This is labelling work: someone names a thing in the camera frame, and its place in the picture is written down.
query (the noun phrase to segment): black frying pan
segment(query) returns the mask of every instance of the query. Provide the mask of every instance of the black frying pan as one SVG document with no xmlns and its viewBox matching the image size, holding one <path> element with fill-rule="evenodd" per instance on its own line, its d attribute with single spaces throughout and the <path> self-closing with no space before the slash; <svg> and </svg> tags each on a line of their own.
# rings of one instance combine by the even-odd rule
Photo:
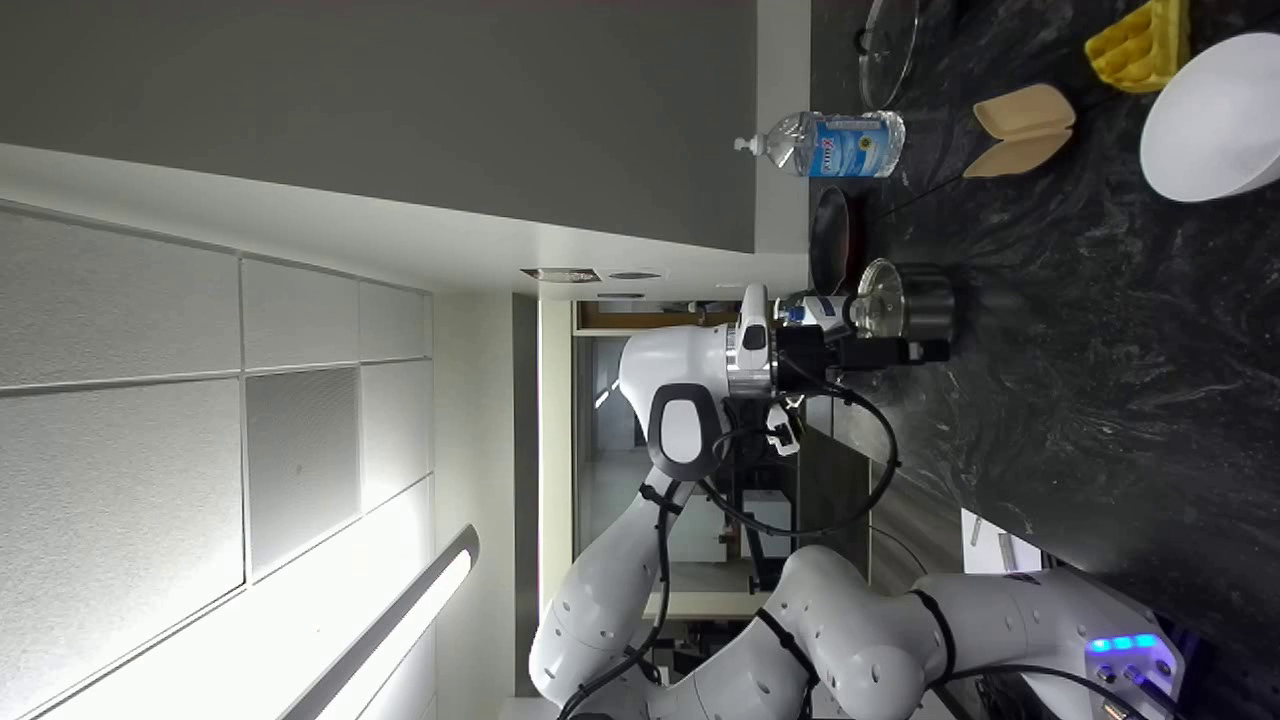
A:
<svg viewBox="0 0 1280 720">
<path fill-rule="evenodd" d="M 836 186 L 823 190 L 809 227 L 809 277 L 818 295 L 856 292 L 864 241 L 861 204 Z"/>
</svg>

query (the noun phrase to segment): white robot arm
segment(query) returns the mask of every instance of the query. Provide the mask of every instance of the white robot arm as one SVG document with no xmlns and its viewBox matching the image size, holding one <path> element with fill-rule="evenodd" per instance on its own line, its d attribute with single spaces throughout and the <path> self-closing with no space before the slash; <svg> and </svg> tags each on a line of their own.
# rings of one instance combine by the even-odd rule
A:
<svg viewBox="0 0 1280 720">
<path fill-rule="evenodd" d="M 792 389 L 777 365 L 776 342 L 785 341 L 768 327 L 763 286 L 753 286 L 735 327 L 663 328 L 627 343 L 620 387 L 655 468 L 544 609 L 529 673 L 557 706 L 626 657 L 659 573 L 663 507 L 669 530 L 692 492 L 689 480 L 714 468 L 712 446 L 727 430 L 723 398 Z M 809 687 L 823 683 L 852 717 L 904 720 L 932 683 L 1014 662 L 1105 683 L 1130 666 L 1149 678 L 1146 692 L 1124 680 L 1110 685 L 1120 702 L 1103 702 L 1061 676 L 1027 674 L 1062 720 L 1125 720 L 1134 708 L 1167 720 L 1156 700 L 1178 696 L 1184 665 L 1149 611 L 1071 570 L 927 575 L 910 593 L 882 597 L 844 557 L 808 546 L 787 560 L 748 628 L 691 675 L 666 687 L 632 667 L 573 716 L 791 720 Z"/>
</svg>

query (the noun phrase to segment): water bottle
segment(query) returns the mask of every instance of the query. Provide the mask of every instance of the water bottle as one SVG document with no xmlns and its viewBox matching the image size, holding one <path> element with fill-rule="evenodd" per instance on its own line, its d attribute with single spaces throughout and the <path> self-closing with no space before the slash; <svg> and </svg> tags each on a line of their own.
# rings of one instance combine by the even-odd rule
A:
<svg viewBox="0 0 1280 720">
<path fill-rule="evenodd" d="M 815 178 L 883 178 L 897 167 L 906 128 L 897 113 L 859 117 L 805 110 L 778 120 L 768 135 L 737 138 L 735 150 L 768 155 L 778 169 Z"/>
</svg>

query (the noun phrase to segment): yellow egg carton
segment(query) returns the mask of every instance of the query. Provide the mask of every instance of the yellow egg carton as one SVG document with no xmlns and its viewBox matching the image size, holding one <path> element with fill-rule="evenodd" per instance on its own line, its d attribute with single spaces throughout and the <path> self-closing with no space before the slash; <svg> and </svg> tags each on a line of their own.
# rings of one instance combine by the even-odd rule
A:
<svg viewBox="0 0 1280 720">
<path fill-rule="evenodd" d="M 1084 54 L 1102 82 L 1125 92 L 1165 87 L 1190 58 L 1189 0 L 1151 0 L 1091 37 Z"/>
</svg>

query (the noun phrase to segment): kitchen counter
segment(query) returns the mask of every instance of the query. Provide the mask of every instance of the kitchen counter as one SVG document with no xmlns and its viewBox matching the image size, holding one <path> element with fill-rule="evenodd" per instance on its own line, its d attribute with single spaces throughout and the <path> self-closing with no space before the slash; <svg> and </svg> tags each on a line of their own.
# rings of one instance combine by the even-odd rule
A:
<svg viewBox="0 0 1280 720">
<path fill-rule="evenodd" d="M 814 3 L 815 109 L 863 110 L 856 5 Z M 1101 85 L 1082 50 L 1135 5 L 925 3 L 893 104 L 902 161 L 838 184 L 867 208 L 869 258 L 952 275 L 957 342 L 946 364 L 846 382 L 893 423 L 906 482 L 1280 665 L 1280 184 L 1199 205 L 1146 184 L 1155 95 Z M 1280 6 L 1193 0 L 1192 23 L 1198 51 L 1280 32 Z M 1073 140 L 1025 176 L 960 178 L 993 142 L 973 104 L 1036 82 L 1071 100 Z M 884 456 L 861 411 L 840 434 Z"/>
</svg>

